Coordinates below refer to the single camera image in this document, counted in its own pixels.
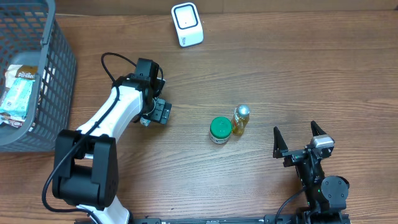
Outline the yellow juice bottle silver cap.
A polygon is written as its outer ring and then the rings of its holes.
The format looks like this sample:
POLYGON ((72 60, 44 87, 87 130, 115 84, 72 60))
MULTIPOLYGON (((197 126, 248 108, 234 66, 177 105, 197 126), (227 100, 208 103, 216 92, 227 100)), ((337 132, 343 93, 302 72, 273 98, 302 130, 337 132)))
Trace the yellow juice bottle silver cap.
POLYGON ((231 119, 232 133, 237 136, 242 136, 246 125, 249 122, 250 109, 248 105, 238 105, 234 109, 234 115, 231 119))

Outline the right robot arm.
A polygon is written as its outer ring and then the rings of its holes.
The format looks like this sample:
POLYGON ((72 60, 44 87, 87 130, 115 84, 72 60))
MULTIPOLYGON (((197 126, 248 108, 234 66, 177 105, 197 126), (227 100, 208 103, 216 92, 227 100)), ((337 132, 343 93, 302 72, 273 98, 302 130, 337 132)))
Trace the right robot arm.
POLYGON ((274 127, 273 157, 283 158, 284 167, 295 167, 302 185, 297 193, 289 197, 277 213, 267 221, 271 223, 350 223, 346 209, 349 182, 338 175, 326 176, 321 161, 329 158, 335 147, 335 140, 315 122, 310 123, 313 137, 303 149, 290 151, 278 127, 274 127), (282 215, 284 207, 292 200, 305 194, 307 206, 300 207, 294 214, 282 215))

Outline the teal white tissue pack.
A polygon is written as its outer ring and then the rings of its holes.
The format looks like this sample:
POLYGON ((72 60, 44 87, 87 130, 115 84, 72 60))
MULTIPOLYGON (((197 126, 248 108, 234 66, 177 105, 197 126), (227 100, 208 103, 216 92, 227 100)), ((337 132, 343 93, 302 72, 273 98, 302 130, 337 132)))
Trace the teal white tissue pack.
POLYGON ((145 118, 141 117, 141 118, 140 118, 140 123, 141 123, 142 125, 144 125, 144 126, 148 126, 148 125, 150 125, 151 121, 148 120, 148 119, 145 119, 145 118))

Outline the teal white snack packet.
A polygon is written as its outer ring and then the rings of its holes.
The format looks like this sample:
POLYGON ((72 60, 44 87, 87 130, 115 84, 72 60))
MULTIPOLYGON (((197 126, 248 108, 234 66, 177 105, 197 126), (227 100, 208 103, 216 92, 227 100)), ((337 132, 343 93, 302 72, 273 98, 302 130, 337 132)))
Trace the teal white snack packet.
POLYGON ((11 119, 25 121, 34 81, 17 78, 1 104, 1 114, 11 119))

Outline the green lid white jar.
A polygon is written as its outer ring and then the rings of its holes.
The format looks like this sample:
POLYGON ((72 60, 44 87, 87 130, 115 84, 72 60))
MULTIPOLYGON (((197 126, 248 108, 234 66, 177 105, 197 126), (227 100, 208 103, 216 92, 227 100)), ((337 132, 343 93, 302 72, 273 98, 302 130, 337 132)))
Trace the green lid white jar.
POLYGON ((210 124, 210 139, 216 144, 224 144, 229 140, 232 133, 231 121, 223 116, 213 119, 210 124))

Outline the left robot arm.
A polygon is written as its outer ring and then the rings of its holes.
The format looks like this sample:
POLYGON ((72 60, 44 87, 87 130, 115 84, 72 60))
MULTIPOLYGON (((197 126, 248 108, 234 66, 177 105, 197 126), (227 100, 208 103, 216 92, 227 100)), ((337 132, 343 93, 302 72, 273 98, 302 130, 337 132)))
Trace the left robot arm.
POLYGON ((132 213, 117 197, 117 143, 129 123, 166 124, 172 105, 159 96, 165 85, 158 63, 139 58, 135 70, 112 78, 109 98, 77 130, 63 129, 55 140, 54 168, 43 191, 47 210, 64 213, 47 202, 47 191, 71 205, 68 212, 88 215, 90 223, 133 223, 132 213))

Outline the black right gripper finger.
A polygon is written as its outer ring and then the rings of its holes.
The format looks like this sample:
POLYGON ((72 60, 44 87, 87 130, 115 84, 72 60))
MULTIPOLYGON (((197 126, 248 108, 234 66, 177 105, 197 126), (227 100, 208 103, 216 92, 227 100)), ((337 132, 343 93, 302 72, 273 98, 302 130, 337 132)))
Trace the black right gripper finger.
POLYGON ((274 127, 273 133, 274 133, 273 158, 282 158, 285 156, 286 153, 288 153, 289 149, 277 126, 274 127))
POLYGON ((313 136, 320 136, 320 135, 326 134, 326 132, 324 130, 322 130, 322 128, 319 127, 319 125, 315 121, 311 121, 310 125, 311 125, 311 130, 312 130, 313 136))

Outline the brown white snack packet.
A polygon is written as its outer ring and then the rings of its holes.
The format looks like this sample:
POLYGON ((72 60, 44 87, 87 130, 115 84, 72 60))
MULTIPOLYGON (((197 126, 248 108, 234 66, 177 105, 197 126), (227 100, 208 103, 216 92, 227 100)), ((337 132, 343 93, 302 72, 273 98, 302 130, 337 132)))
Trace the brown white snack packet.
POLYGON ((5 73, 6 88, 10 89, 17 78, 34 81, 37 69, 37 66, 10 65, 5 73))

